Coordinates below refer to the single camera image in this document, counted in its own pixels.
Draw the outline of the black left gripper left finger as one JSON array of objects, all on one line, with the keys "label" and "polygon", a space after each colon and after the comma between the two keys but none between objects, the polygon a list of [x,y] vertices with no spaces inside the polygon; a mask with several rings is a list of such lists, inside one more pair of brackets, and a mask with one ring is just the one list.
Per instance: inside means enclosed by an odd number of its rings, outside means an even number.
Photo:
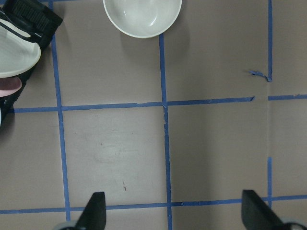
[{"label": "black left gripper left finger", "polygon": [[104,230],[106,227],[106,200],[104,192],[92,194],[76,223],[77,230]]}]

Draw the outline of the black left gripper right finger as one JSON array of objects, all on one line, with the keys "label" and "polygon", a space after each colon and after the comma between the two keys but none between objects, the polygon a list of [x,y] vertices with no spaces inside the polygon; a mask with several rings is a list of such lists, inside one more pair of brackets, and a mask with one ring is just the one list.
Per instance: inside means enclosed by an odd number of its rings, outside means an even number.
[{"label": "black left gripper right finger", "polygon": [[254,190],[242,191],[241,219],[247,230],[286,230],[281,219]]}]

